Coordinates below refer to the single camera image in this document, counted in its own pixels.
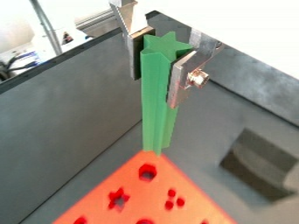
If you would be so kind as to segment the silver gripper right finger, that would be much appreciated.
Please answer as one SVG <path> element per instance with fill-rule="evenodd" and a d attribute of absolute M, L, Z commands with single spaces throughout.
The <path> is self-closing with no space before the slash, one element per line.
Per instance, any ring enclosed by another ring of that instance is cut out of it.
<path fill-rule="evenodd" d="M 167 93 L 167 104 L 175 109 L 187 99 L 190 88 L 203 88 L 210 75 L 203 71 L 207 62 L 223 50 L 224 44 L 196 29 L 191 29 L 192 49 L 174 63 Z"/>

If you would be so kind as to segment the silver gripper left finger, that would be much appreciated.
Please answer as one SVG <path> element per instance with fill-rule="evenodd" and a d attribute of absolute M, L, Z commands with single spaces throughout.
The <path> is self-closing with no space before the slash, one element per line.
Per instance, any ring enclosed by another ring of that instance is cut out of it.
<path fill-rule="evenodd" d="M 136 81 L 142 77 L 140 52 L 144 49 L 144 35 L 155 35 L 155 28 L 147 23 L 142 0 L 108 0 L 120 26 L 130 59 L 130 74 Z"/>

